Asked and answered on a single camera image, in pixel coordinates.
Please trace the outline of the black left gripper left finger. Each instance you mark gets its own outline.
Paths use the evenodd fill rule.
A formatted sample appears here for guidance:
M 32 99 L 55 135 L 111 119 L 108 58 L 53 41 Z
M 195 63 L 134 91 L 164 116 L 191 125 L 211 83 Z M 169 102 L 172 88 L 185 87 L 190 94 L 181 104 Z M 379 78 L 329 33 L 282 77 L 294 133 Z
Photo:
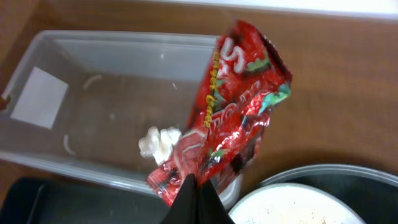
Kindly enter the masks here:
M 189 174 L 160 224 L 196 224 L 196 222 L 197 181 L 193 174 Z

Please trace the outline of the red snack wrapper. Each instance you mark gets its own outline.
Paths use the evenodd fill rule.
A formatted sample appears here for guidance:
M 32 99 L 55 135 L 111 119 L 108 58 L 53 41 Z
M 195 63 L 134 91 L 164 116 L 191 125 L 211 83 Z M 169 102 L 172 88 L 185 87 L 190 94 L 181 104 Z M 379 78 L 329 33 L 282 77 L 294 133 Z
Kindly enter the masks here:
M 213 49 L 187 128 L 147 183 L 173 204 L 186 176 L 224 191 L 259 150 L 272 110 L 290 96 L 292 74 L 274 45 L 238 20 Z

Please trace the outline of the grey plate with food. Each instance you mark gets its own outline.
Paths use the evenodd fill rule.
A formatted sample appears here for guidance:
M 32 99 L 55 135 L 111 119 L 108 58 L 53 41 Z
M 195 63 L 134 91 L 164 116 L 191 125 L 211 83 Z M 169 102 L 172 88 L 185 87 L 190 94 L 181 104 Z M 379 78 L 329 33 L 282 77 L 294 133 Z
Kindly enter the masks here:
M 365 223 L 331 194 L 293 183 L 271 184 L 252 191 L 229 211 L 229 216 L 235 223 Z

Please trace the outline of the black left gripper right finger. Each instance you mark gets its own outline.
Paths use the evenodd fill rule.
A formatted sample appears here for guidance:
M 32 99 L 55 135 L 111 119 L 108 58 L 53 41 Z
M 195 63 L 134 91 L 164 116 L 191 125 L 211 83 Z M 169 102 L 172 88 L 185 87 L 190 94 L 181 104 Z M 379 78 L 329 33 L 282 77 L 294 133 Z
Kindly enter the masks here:
M 234 224 L 210 180 L 198 189 L 199 224 Z

